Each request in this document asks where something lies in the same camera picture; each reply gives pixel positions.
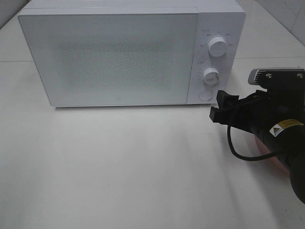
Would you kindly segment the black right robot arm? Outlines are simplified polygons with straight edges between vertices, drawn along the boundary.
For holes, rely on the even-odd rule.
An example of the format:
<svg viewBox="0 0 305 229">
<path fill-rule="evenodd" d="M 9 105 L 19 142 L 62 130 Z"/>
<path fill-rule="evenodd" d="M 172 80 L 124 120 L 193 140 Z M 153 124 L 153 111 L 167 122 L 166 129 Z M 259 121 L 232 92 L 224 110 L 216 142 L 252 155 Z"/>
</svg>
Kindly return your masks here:
<svg viewBox="0 0 305 229">
<path fill-rule="evenodd" d="M 260 91 L 240 99 L 223 90 L 216 97 L 218 107 L 210 110 L 214 123 L 227 126 L 232 154 L 244 161 L 276 157 L 289 171 L 290 183 L 301 202 L 305 201 L 305 93 L 304 91 Z M 249 132 L 267 148 L 261 156 L 236 152 L 231 128 Z"/>
</svg>

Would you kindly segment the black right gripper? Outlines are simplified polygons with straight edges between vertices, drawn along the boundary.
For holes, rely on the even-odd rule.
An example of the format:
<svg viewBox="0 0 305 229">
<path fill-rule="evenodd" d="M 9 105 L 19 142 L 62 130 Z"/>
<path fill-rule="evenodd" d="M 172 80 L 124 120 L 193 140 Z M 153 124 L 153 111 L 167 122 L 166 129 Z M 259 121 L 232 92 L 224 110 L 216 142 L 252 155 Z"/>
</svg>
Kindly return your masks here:
<svg viewBox="0 0 305 229">
<path fill-rule="evenodd" d="M 218 108 L 211 107 L 209 117 L 213 123 L 222 124 L 222 110 L 234 106 L 239 96 L 219 90 L 216 100 Z M 304 89 L 256 91 L 241 100 L 234 114 L 234 127 L 260 140 L 304 140 Z"/>
</svg>

